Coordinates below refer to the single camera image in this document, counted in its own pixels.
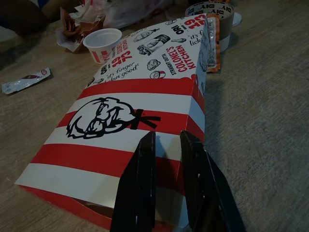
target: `kfc box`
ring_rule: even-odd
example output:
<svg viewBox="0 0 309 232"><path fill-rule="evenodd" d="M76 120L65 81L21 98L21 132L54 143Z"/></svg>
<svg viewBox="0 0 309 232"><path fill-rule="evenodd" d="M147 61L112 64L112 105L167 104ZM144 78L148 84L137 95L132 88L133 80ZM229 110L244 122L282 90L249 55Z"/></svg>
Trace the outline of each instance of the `kfc box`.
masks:
<svg viewBox="0 0 309 232"><path fill-rule="evenodd" d="M185 227L179 135L204 138L205 19L179 18L123 38L16 184L109 229L119 177L140 139L156 131L156 221Z"/></svg>

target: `white paper cup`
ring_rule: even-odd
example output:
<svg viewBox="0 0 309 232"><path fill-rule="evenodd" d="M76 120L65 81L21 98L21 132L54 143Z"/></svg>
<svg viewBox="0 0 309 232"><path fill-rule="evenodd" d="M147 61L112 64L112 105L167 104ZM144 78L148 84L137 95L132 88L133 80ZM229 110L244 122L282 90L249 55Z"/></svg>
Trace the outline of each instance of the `white paper cup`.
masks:
<svg viewBox="0 0 309 232"><path fill-rule="evenodd" d="M95 63L104 64L121 37L122 32L120 30L105 28L87 35L83 44L89 49Z"/></svg>
<svg viewBox="0 0 309 232"><path fill-rule="evenodd" d="M234 9L228 3L217 1L200 2L190 6L185 16L198 14L218 14L220 17L220 52L227 49L233 25Z"/></svg>

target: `sauce packet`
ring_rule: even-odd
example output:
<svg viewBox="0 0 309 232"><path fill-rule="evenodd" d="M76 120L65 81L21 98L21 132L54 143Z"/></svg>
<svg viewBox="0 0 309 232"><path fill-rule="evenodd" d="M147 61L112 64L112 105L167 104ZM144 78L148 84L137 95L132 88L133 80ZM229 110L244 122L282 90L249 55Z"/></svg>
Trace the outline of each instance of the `sauce packet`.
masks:
<svg viewBox="0 0 309 232"><path fill-rule="evenodd" d="M50 75L49 68L43 69L39 72L27 75L18 81L12 81L5 84L2 84L2 93L10 94L14 92L21 91L45 78Z"/></svg>
<svg viewBox="0 0 309 232"><path fill-rule="evenodd" d="M213 73L221 69L220 65L220 27L219 27L219 15L208 14L208 28L209 28L209 38L210 38L210 50L207 72Z"/></svg>

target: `crumpled paper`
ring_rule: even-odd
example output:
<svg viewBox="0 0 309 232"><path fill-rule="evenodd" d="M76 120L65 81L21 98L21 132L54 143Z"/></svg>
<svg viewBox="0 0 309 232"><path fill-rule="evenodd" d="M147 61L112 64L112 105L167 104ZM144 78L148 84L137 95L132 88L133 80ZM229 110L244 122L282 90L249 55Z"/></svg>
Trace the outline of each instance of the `crumpled paper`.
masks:
<svg viewBox="0 0 309 232"><path fill-rule="evenodd" d="M60 8L60 12L62 27L56 30L57 44L72 52L83 46L83 40L87 35L103 28L105 15L85 17L84 14L74 14L74 19L64 9Z"/></svg>

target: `table surface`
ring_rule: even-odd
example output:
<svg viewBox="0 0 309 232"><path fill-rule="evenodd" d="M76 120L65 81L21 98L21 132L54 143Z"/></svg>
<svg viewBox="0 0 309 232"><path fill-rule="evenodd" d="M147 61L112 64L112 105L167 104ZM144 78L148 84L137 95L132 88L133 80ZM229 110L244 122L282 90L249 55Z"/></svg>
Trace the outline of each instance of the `table surface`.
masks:
<svg viewBox="0 0 309 232"><path fill-rule="evenodd" d="M309 226L309 2L232 1L221 73L206 84L205 146L226 175L249 232L302 232ZM165 21L157 16L126 30ZM88 52L56 44L51 24L27 41L0 44L0 82L49 67L53 78L0 94L0 231L104 229L14 185L99 68Z"/></svg>

